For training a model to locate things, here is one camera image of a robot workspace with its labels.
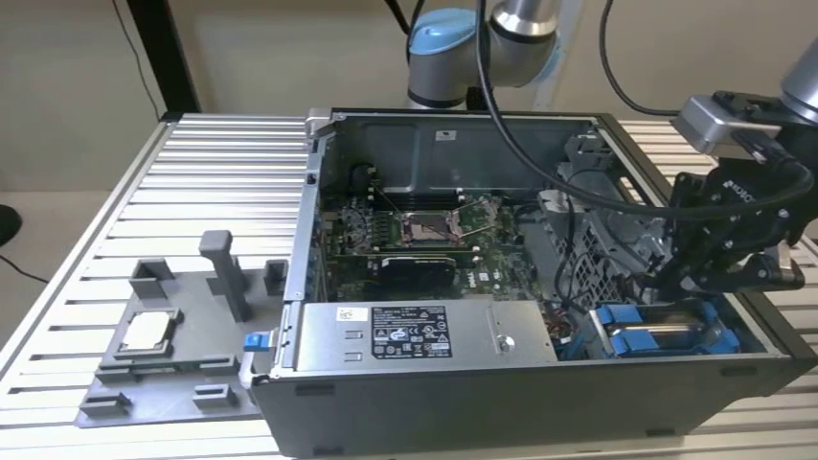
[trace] floor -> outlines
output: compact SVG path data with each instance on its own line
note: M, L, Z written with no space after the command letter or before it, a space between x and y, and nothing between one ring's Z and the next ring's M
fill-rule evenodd
M0 193L0 203L22 215L22 228L0 254L29 273L50 278L108 192ZM0 263L0 345L5 344L43 285Z

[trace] power cord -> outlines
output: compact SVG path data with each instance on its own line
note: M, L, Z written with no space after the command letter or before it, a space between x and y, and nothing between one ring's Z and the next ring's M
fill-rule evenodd
M0 261L5 262L10 268L14 269L14 271L22 275L25 278L30 278L34 281L38 281L39 283L47 284L47 280L45 278L39 278L37 275L31 275L30 273L27 273L25 270L22 270L17 264L14 264L7 257L0 255Z
M138 79L141 80L141 87L144 88L144 94L148 95L148 100L150 101L150 105L153 106L153 115L156 116L156 121L158 122L158 107L156 106L156 101L153 100L153 95L150 94L150 90L148 89L148 83L144 79L144 71L141 70L141 59L138 59L138 52L136 51L136 46L133 44L133 41L130 40L130 35L128 34L128 28L125 27L125 21L122 20L122 14L118 11L118 5L116 4L116 0L110 0L110 5L113 5L116 19L118 20L118 27L121 27L122 29L122 34L125 35L128 45L130 46L130 51L133 52L133 57L136 60L136 69L138 71Z
M520 160L520 162L545 180L548 185L567 195L580 199L588 205L593 205L599 208L604 208L612 211L619 211L625 214L633 214L636 216L648 216L652 218L676 219L676 220L707 220L707 219L724 219L725 216L741 216L752 214L756 211L767 209L776 209L783 204L788 203L792 199L803 196L812 187L812 174L800 164L793 165L800 169L799 179L789 184L789 186L777 192L775 195L768 196L756 201L748 203L721 205L721 206L701 206L695 208L665 208L649 205L631 204L617 199L607 198L601 195L588 192L564 181L561 181L555 175L543 170L536 162L531 159L520 144L517 143L508 126L500 115L497 109L497 101L492 94L492 84L488 78L488 65L486 59L489 54L489 42L488 42L488 27L485 24L485 0L476 0L476 16L474 16L474 29L476 29L476 71L480 81L480 89L485 98L485 105L488 107L488 113L490 115L492 122L497 128L501 141L508 146L511 153Z
M385 6L392 12L392 16L394 16L394 21L397 22L400 30L402 31L404 35L408 35L410 32L409 23L406 22L406 17L400 9L400 5L397 5L397 0L382 0L382 3L385 3Z
M627 106L635 111L644 113L645 115L652 115L656 117L675 117L679 115L677 110L661 110L657 108L647 108L643 105L637 105L632 99L627 97L619 82L616 81L616 77L613 77L613 72L611 71L611 62L608 62L608 46L607 46L607 34L608 34L608 16L611 15L611 8L613 7L613 0L607 0L604 2L604 8L601 9L601 17L599 18L599 59L601 60L601 70L604 71L604 77L608 79L608 83L611 83L611 88L613 88L613 92L621 102L627 104Z

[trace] motherboard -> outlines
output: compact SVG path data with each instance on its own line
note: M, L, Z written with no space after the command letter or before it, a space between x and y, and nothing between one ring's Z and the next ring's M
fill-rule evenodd
M326 301L543 300L504 196L370 191L321 214Z

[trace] white label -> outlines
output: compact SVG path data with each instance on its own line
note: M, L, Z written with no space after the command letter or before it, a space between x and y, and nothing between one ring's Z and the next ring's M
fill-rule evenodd
M337 308L337 321L369 321L369 309L360 307L340 307Z
M444 131L434 131L436 141L453 141L457 139L457 131L446 129Z
M128 350L152 350L156 348L165 337L168 325L168 312L144 311L137 313L121 340L128 346Z

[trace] sticker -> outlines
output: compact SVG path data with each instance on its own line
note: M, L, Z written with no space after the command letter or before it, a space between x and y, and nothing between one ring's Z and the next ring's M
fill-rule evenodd
M369 309L361 307L338 307L336 321L368 321Z
M372 356L376 359L450 357L445 307L373 307Z
M457 139L457 131L445 130L445 131L434 131L434 140L436 141L454 141Z

